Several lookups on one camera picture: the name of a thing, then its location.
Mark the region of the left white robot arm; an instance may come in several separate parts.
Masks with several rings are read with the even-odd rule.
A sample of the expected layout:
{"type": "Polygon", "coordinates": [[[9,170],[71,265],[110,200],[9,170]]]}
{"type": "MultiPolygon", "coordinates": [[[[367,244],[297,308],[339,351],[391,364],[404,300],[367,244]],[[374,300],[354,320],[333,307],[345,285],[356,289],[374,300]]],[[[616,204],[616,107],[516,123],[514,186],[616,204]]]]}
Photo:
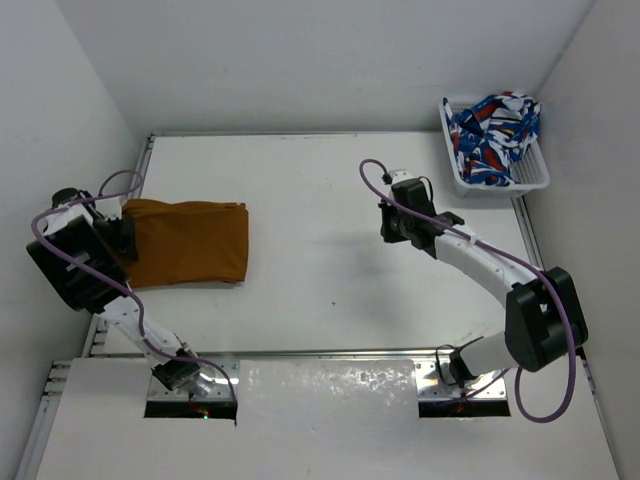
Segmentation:
{"type": "Polygon", "coordinates": [[[32,222],[36,239],[26,251],[60,298],[119,330],[143,354],[167,390],[204,399],[215,388],[213,367],[166,328],[145,319],[120,257],[136,260],[135,220],[115,195],[93,197],[64,188],[32,222]]]}

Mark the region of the brown trousers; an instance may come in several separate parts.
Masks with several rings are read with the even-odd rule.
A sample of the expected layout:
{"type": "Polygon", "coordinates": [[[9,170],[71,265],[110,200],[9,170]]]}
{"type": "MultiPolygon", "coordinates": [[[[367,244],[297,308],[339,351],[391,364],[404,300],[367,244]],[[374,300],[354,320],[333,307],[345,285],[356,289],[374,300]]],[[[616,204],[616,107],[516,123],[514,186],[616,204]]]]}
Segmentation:
{"type": "Polygon", "coordinates": [[[249,212],[243,203],[127,201],[135,221],[136,260],[121,265],[134,289],[245,280],[249,212]]]}

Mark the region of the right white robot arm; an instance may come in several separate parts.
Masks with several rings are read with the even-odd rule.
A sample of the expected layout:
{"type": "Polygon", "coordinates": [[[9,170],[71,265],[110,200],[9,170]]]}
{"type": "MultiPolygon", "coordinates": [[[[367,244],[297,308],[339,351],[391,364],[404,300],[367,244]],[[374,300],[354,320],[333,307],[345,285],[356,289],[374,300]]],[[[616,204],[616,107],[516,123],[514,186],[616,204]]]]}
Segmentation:
{"type": "Polygon", "coordinates": [[[537,372],[569,352],[561,314],[551,296],[554,290],[568,318],[574,345],[588,339],[588,328],[573,279],[565,270],[527,268],[483,249],[475,233],[456,214],[435,211],[429,180],[405,170],[383,176],[390,200],[379,203],[381,235],[387,243],[408,241],[446,263],[488,291],[505,310],[505,328],[454,348],[446,380],[463,388],[494,370],[520,367],[537,372]]]}

